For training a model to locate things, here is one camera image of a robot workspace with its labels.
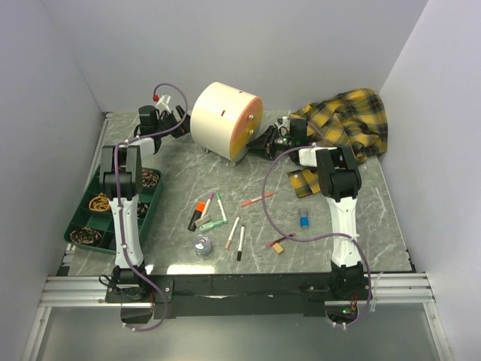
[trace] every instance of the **black metal bar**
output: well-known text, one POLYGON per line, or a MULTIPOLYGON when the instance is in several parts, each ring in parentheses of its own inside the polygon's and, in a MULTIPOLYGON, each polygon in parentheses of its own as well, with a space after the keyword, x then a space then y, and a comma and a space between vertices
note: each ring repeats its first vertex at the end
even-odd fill
MULTIPOLYGON (((171 293, 168 318, 239 314, 303 314, 319 317, 325 316, 324 302, 336 300, 329 289, 329 275, 326 272, 150 275, 149 278, 165 292, 171 293)), ((360 300, 368 297, 365 285, 353 290, 358 293, 360 300)), ((105 300, 109 303, 127 303, 125 298, 109 292, 105 300)), ((162 298, 157 296, 154 318, 159 319, 163 312, 162 298)))

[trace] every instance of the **floor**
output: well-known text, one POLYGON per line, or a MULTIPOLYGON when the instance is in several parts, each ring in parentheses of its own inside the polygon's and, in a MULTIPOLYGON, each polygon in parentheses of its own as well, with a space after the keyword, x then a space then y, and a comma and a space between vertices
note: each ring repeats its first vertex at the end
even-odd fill
POLYGON ((378 305, 344 332, 324 317, 180 317, 134 334, 119 309, 53 309, 38 360, 439 360, 422 305, 378 305))

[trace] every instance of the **pink marker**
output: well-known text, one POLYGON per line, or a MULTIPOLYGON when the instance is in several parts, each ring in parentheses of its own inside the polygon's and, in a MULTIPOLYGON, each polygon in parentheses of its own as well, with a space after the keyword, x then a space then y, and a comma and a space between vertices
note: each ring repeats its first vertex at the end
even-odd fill
POLYGON ((205 202, 205 208, 204 208, 204 211, 202 212, 201 218, 207 214, 207 210, 209 209, 210 203, 212 202, 212 198, 213 198, 213 193, 209 195, 209 199, 207 200, 207 202, 205 202))

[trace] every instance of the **green marker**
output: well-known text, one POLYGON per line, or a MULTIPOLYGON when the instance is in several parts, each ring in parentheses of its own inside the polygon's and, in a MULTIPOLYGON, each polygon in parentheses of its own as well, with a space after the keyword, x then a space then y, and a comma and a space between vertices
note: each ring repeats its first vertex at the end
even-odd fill
POLYGON ((222 201, 220 200, 220 193, 216 192, 217 203, 219 203, 220 211, 222 212, 222 219, 224 222, 227 223, 227 216, 225 215, 224 206, 222 205, 222 201))
POLYGON ((222 224, 226 224, 227 221, 226 220, 215 220, 213 222, 207 222, 205 224, 203 224, 199 230, 201 232, 206 232, 206 231, 210 231, 211 229, 214 229, 214 228, 217 228, 217 227, 220 227, 222 224))

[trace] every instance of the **plastic lid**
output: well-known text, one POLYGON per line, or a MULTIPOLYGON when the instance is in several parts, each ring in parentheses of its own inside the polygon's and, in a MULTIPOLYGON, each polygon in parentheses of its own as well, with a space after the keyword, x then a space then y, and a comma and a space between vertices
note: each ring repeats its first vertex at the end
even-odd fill
POLYGON ((199 212, 203 212, 204 209, 205 209, 205 203, 203 203, 203 202, 199 202, 199 203, 197 204, 197 207, 195 207, 195 210, 196 210, 196 211, 199 211, 199 212))

